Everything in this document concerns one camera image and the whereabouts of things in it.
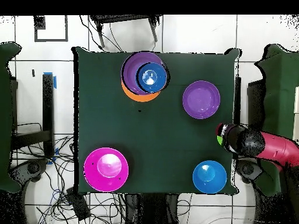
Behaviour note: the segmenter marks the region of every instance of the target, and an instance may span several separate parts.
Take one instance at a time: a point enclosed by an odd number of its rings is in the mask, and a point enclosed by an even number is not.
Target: table
[[[131,100],[121,88],[121,66],[131,53],[72,50],[80,193],[97,192],[83,170],[86,157],[101,147],[117,149],[128,161],[129,177],[116,193],[201,193],[192,173],[204,160],[216,160],[227,171],[219,193],[237,193],[231,184],[232,154],[218,144],[215,129],[220,122],[232,122],[239,49],[225,54],[157,53],[171,79],[156,99],[145,103]],[[215,84],[221,96],[218,111],[205,120],[191,118],[182,106],[184,90],[198,80]]]

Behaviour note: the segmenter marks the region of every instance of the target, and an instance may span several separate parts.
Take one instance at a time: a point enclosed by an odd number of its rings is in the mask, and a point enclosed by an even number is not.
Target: cable
[[[97,31],[97,29],[92,25],[91,21],[88,20],[89,24],[93,27],[93,29],[95,29]],[[119,51],[122,51],[121,49],[119,49],[115,43],[113,43],[109,38],[107,38],[103,33],[101,33],[102,36],[104,36],[106,39],[108,39]]]
[[[178,201],[178,204],[179,204],[179,202],[181,202],[181,201],[185,201],[185,202],[187,202],[187,204],[188,204],[188,210],[185,212],[185,213],[182,213],[182,214],[178,214],[178,216],[182,216],[182,215],[185,215],[185,214],[187,214],[189,211],[190,211],[190,208],[191,208],[191,204],[187,201],[187,200],[179,200]]]
[[[110,31],[111,31],[112,37],[114,38],[115,43],[119,46],[119,44],[117,43],[117,41],[116,41],[116,39],[115,39],[115,37],[114,37],[114,35],[113,35],[113,33],[112,33],[111,22],[109,23],[109,26],[110,26]]]
[[[156,41],[155,41],[155,45],[154,45],[154,47],[153,47],[152,51],[154,51],[155,47],[156,47]]]
[[[42,211],[40,210],[40,209],[38,209],[38,207],[36,207],[37,208],[37,210],[41,213],[41,215],[43,216],[43,218],[44,218],[44,215],[43,215],[43,213],[42,213]]]
[[[189,202],[190,205],[191,205],[192,196],[193,196],[193,194],[191,194],[191,197],[190,197],[190,202]],[[189,209],[189,212],[188,212],[187,224],[188,224],[188,220],[189,220],[189,215],[190,215],[190,209]]]
[[[80,17],[80,20],[81,20],[82,25],[85,26],[85,27],[89,30],[89,32],[91,33],[91,39],[93,40],[93,42],[99,47],[100,50],[102,50],[102,51],[104,51],[104,53],[106,53],[106,51],[103,49],[103,47],[101,47],[101,46],[100,46],[100,45],[93,39],[92,32],[91,32],[91,30],[89,29],[89,27],[83,23],[83,20],[82,20],[82,18],[81,18],[81,15],[79,15],[79,17]]]

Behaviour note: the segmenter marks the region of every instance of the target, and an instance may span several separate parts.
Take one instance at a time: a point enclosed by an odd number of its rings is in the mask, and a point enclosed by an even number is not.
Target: magenta bowl
[[[116,149],[96,149],[85,160],[84,177],[97,191],[116,191],[128,178],[127,160]]]

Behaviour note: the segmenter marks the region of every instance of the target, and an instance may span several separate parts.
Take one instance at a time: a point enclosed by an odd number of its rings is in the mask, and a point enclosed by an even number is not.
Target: bowl
[[[183,107],[193,118],[209,118],[218,110],[219,105],[219,91],[210,82],[198,80],[190,84],[184,91]]]
[[[139,67],[136,81],[143,91],[156,93],[166,85],[167,73],[162,65],[149,62]]]
[[[136,81],[136,72],[138,69],[149,62],[163,64],[162,60],[153,52],[136,52],[129,56],[121,68],[121,80],[129,91],[137,95],[148,95],[149,92],[143,91]]]
[[[128,163],[116,149],[99,148],[86,158],[84,176],[87,183],[97,191],[116,191],[128,178]]]
[[[227,182],[227,172],[224,167],[213,160],[199,163],[193,171],[193,184],[206,194],[216,194]]]

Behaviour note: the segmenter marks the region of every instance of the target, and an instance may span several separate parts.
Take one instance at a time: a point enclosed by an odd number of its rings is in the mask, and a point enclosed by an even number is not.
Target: green tablecloth
[[[145,103],[131,100],[121,88],[121,66],[131,53],[87,52],[80,47],[75,51],[79,192],[96,191],[86,182],[83,167],[86,157],[100,147],[115,148],[128,161],[129,177],[117,193],[200,193],[192,173],[204,160],[216,160],[227,171],[227,183],[219,193],[237,192],[230,179],[232,154],[218,144],[215,128],[232,122],[238,49],[225,55],[158,53],[171,80],[156,99]],[[198,80],[215,84],[221,96],[218,111],[205,120],[191,118],[182,106],[184,90]]]
[[[12,93],[8,61],[20,50],[21,47],[14,42],[0,43],[0,190],[11,193],[18,192],[20,185],[8,175],[12,161]]]

